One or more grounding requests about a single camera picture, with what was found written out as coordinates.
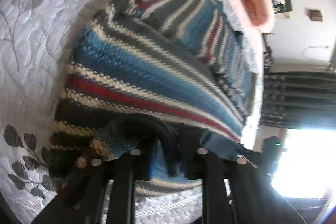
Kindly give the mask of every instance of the striped knitted blanket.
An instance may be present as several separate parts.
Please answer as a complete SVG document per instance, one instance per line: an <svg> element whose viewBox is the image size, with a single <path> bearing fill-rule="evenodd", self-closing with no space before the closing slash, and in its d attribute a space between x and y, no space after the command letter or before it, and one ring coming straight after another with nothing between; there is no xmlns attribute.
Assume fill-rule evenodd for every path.
<svg viewBox="0 0 336 224"><path fill-rule="evenodd" d="M241 40L216 0L117 0L97 12L71 54L50 138L50 174L68 174L119 113L239 142L254 77Z"/></svg>

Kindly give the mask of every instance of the window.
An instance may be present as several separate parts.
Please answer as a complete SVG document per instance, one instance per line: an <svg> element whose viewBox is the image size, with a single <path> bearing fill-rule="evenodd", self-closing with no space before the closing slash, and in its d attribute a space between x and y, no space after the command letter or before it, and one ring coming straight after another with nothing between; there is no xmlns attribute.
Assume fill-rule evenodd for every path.
<svg viewBox="0 0 336 224"><path fill-rule="evenodd" d="M289 129L272 186L290 198L322 198L336 189L336 131Z"/></svg>

